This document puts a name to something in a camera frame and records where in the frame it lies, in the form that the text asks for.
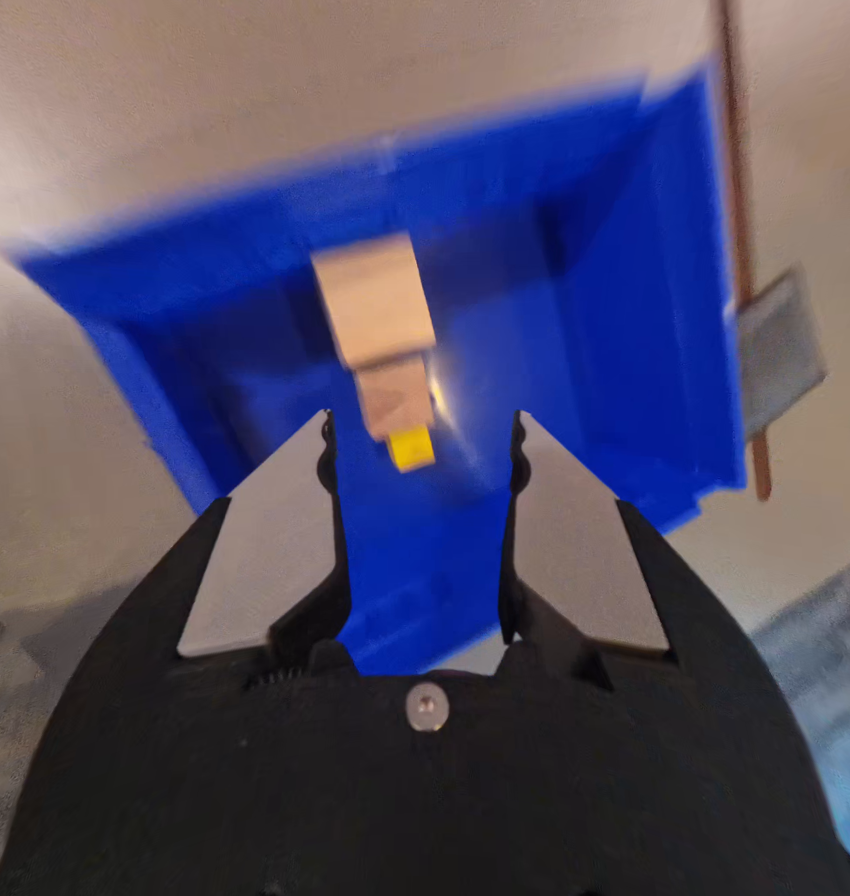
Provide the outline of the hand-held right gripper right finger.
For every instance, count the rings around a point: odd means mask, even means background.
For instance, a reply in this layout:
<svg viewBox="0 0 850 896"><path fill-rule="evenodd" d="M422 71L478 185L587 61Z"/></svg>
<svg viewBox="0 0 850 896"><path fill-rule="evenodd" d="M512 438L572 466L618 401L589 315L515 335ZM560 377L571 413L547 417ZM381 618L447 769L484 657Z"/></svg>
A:
<svg viewBox="0 0 850 896"><path fill-rule="evenodd" d="M530 642L546 658L598 649L665 656L669 638L614 492L523 410L510 458L498 591L504 643Z"/></svg>

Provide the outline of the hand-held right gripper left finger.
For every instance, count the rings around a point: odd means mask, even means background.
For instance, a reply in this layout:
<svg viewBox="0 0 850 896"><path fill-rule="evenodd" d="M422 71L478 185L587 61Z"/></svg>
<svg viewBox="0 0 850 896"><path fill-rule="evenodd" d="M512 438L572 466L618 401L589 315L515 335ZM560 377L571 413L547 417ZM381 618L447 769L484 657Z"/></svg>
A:
<svg viewBox="0 0 850 896"><path fill-rule="evenodd" d="M351 608L334 415L320 410L229 495L178 643L182 658L264 648L307 664Z"/></svg>

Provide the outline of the yellow wooden cube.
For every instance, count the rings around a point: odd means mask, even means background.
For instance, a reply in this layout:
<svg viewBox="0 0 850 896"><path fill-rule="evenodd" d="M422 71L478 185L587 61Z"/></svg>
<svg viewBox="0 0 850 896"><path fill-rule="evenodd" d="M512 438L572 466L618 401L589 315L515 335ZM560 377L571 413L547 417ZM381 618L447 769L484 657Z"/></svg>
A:
<svg viewBox="0 0 850 896"><path fill-rule="evenodd" d="M427 425L388 434L386 447L392 464L401 473L410 473L435 463L431 432Z"/></svg>

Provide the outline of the medium natural wooden cube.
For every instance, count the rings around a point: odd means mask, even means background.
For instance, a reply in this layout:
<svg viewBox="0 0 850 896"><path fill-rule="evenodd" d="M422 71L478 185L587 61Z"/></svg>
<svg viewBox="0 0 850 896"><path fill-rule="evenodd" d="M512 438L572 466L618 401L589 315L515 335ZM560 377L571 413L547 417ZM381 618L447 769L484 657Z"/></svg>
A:
<svg viewBox="0 0 850 896"><path fill-rule="evenodd" d="M421 354L375 364L353 373L365 429L373 440L431 427L434 410Z"/></svg>

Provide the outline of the blue plastic bin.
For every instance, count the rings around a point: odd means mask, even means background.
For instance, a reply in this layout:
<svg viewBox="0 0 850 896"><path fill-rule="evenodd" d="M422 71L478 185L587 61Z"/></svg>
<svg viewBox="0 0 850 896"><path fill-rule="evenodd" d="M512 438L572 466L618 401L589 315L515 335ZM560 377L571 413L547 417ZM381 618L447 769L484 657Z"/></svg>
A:
<svg viewBox="0 0 850 896"><path fill-rule="evenodd" d="M661 532L743 487L715 72L395 133L16 267L86 332L195 512L334 413L365 674L498 626L514 413ZM313 252L406 232L437 344L436 463L401 473L362 421Z"/></svg>

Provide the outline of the large natural wooden cube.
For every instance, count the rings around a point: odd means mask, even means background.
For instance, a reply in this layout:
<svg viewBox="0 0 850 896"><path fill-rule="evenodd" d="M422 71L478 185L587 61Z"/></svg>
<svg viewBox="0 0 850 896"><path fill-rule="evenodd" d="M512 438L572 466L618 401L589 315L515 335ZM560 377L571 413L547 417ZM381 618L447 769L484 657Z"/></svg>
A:
<svg viewBox="0 0 850 896"><path fill-rule="evenodd" d="M314 252L310 260L343 367L358 370L436 345L408 233Z"/></svg>

